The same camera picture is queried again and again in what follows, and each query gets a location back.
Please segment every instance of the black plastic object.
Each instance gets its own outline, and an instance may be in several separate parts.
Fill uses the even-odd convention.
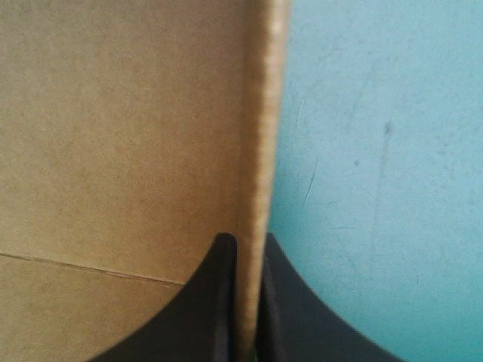
[[[329,309],[268,235],[258,317],[259,362],[396,362]]]
[[[144,327],[91,362],[228,362],[236,244],[219,234],[185,287]]]

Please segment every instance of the brown cardboard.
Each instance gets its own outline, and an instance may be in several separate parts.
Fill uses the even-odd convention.
[[[280,112],[288,0],[249,1],[235,296],[236,360],[254,359],[260,277]]]
[[[0,256],[0,360],[87,360],[142,326],[180,288]]]
[[[185,282],[235,228],[242,14],[0,2],[0,253]]]
[[[250,358],[288,12],[247,4],[0,2],[0,360],[115,343],[220,231]]]

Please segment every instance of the blue painted wall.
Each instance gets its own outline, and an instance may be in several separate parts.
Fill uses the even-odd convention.
[[[270,228],[390,351],[483,360],[483,2],[294,1]]]

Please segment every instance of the cardboard box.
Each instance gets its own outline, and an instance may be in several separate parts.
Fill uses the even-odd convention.
[[[250,354],[286,9],[0,2],[0,360],[109,347],[183,286],[220,231],[241,243]]]

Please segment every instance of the crease line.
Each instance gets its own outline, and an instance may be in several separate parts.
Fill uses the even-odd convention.
[[[83,271],[83,272],[96,272],[96,273],[99,273],[99,274],[112,275],[114,277],[131,279],[131,280],[135,280],[135,281],[149,281],[149,282],[154,282],[154,283],[162,283],[162,284],[178,285],[178,286],[184,285],[184,283],[180,283],[179,281],[170,281],[168,279],[146,277],[146,276],[143,276],[143,275],[135,275],[135,274],[123,273],[121,271],[119,272],[119,271],[114,271],[114,270],[109,270],[109,269],[102,269],[102,268],[95,268],[95,267],[90,267],[90,266],[71,264],[71,263],[68,263],[68,262],[58,262],[56,260],[43,259],[43,258],[38,258],[36,256],[22,256],[22,255],[14,255],[14,254],[9,254],[9,253],[0,253],[0,257],[1,256],[5,257],[5,258],[10,258],[10,259],[23,260],[24,262],[40,262],[42,264],[55,265],[55,266],[59,266],[59,267],[62,267],[62,268],[70,268],[70,269],[74,269],[74,270],[80,270],[80,271]]]

